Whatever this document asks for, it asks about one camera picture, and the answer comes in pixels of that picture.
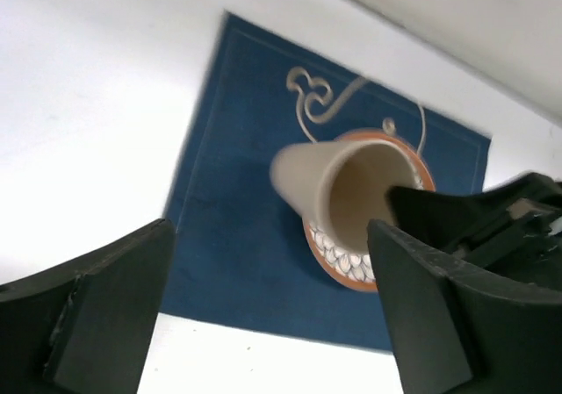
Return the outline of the beige ceramic cup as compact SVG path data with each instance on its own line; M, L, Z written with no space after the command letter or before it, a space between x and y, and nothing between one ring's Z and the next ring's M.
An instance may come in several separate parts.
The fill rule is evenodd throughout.
M393 224L385 199L394 186L416 186L414 164L386 140L335 140L284 147L270 165L271 183L305 221L338 247L366 254L372 219Z

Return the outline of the blue whale cloth napkin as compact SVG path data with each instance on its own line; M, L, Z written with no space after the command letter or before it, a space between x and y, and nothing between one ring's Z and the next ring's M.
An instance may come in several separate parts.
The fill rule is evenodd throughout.
M377 292L324 271L300 215L270 183L282 147L356 129L411 144L436 190L482 190L487 136L228 14L166 210L177 250L163 312L389 350Z

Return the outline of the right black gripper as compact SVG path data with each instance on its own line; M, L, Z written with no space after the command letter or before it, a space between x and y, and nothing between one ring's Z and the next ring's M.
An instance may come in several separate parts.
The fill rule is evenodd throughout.
M538 173L470 196L395 186L385 200L401 231L431 247L456 239L456 257L478 267L516 267L560 232L561 183Z

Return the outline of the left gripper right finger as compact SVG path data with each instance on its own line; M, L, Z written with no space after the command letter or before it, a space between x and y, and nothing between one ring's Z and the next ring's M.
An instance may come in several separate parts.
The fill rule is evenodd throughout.
M559 393L561 293L498 276L381 220L371 265L406 393Z

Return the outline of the floral orange-rimmed plate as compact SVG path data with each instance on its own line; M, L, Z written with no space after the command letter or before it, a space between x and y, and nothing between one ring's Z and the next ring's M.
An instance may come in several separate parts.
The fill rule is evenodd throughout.
M416 188L435 191L436 185L426 162L404 139L388 135L381 129L356 129L337 137L339 140L387 140L398 146L415 166ZM315 223L303 221L308 246L326 273L339 284L357 291L377 292L368 254L348 252L337 246Z

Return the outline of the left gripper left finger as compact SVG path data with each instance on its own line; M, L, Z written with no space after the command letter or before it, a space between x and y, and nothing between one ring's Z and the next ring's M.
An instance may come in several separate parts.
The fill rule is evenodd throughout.
M3 393L135 393L175 249L157 219L1 287Z

